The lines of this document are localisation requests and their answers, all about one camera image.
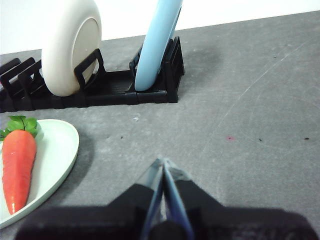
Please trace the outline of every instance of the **black dish rack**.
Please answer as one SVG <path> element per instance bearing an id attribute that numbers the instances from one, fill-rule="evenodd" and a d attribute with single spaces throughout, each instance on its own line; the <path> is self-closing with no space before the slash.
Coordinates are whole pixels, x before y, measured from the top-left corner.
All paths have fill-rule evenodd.
<path id="1" fill-rule="evenodd" d="M 0 67 L 0 113 L 37 109 L 85 108 L 105 105 L 177 103 L 181 77 L 185 74 L 180 38 L 170 40 L 155 83 L 146 91 L 135 90 L 141 49 L 129 63 L 129 70 L 107 72 L 100 50 L 94 50 L 75 69 L 80 90 L 71 96 L 55 96 L 40 73 L 41 60 L 15 58 Z M 85 84 L 83 72 L 94 61 L 98 70 Z"/>

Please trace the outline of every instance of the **blue plate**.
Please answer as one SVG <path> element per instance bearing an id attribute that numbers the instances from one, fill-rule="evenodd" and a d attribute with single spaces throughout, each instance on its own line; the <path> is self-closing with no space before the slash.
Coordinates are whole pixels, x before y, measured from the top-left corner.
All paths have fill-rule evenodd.
<path id="1" fill-rule="evenodd" d="M 175 32 L 182 1 L 158 1 L 136 70 L 134 84 L 136 91 L 145 91 L 155 83 L 166 46 Z"/>

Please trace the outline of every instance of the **table surface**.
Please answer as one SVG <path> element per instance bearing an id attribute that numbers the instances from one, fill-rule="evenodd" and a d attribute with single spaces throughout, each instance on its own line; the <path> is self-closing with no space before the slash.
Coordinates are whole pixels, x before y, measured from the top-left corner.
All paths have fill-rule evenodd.
<path id="1" fill-rule="evenodd" d="M 71 173 L 36 211 L 106 205 L 166 157 L 222 204 L 298 212 L 320 234 L 319 23 L 315 11 L 177 31 L 178 103 L 17 112 L 68 121 L 80 136 Z M 143 39 L 103 41 L 106 69 L 128 69 Z M 39 60 L 41 51 L 1 61 L 14 57 Z M 10 115 L 1 114 L 1 127 Z"/>

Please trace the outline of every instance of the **red speck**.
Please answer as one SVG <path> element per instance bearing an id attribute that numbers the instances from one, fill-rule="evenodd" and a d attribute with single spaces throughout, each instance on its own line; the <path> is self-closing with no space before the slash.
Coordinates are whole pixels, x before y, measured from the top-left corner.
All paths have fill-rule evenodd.
<path id="1" fill-rule="evenodd" d="M 228 141 L 234 141 L 234 140 L 236 140 L 234 136 L 227 136 L 226 139 L 227 139 Z"/>

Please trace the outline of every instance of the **toy carrot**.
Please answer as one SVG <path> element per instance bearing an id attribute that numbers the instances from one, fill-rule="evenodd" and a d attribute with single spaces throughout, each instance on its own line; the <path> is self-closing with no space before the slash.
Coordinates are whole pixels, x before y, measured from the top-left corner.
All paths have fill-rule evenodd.
<path id="1" fill-rule="evenodd" d="M 10 116 L 5 130 L 0 130 L 3 161 L 3 192 L 9 213 L 14 214 L 27 202 L 31 171 L 37 144 L 37 120 L 33 117 Z"/>

